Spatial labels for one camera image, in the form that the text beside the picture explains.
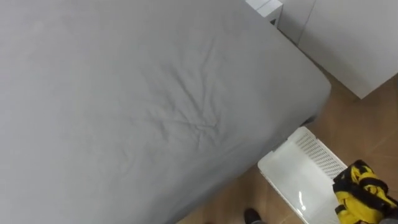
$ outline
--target yellow and black bag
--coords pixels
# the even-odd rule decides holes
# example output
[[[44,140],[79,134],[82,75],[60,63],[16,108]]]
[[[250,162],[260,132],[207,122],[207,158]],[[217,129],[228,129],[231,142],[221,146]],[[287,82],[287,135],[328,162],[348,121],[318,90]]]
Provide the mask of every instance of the yellow and black bag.
[[[378,224],[397,208],[398,202],[387,195],[387,184],[362,160],[354,162],[333,181],[339,203],[335,211],[342,224]]]

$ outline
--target white cabinet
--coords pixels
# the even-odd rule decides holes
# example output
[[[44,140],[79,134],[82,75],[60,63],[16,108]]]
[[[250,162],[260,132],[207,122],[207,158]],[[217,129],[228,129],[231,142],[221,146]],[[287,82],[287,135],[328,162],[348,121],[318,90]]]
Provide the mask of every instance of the white cabinet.
[[[279,30],[298,43],[310,17],[315,0],[280,0],[284,8],[280,15]]]
[[[363,98],[398,72],[398,0],[316,0],[298,46]]]

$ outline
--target bed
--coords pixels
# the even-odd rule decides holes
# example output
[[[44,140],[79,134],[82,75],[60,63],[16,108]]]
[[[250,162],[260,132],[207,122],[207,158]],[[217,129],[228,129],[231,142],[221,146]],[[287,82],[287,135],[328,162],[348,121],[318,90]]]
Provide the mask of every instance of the bed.
[[[0,223],[175,223],[330,84],[242,0],[0,3]]]

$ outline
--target floor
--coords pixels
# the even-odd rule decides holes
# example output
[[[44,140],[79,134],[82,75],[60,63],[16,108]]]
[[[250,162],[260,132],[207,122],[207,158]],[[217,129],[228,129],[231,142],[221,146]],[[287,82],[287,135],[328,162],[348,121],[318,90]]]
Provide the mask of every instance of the floor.
[[[331,96],[308,128],[343,162],[366,161],[398,198],[398,78],[360,100],[331,75]],[[245,208],[268,224],[302,223],[256,166],[178,224],[243,224]]]

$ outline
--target black strap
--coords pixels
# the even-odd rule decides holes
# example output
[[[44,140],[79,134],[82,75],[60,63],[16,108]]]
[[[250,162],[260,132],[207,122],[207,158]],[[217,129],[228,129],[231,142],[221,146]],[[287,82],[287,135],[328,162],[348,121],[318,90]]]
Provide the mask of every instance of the black strap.
[[[373,178],[373,177],[365,177],[361,181],[359,181],[359,186],[362,188],[367,185],[373,185],[376,187],[380,187],[383,191],[387,194],[388,193],[388,186],[382,180]]]
[[[347,210],[346,207],[344,205],[339,205],[335,208],[335,212],[336,214],[339,214],[340,212]]]

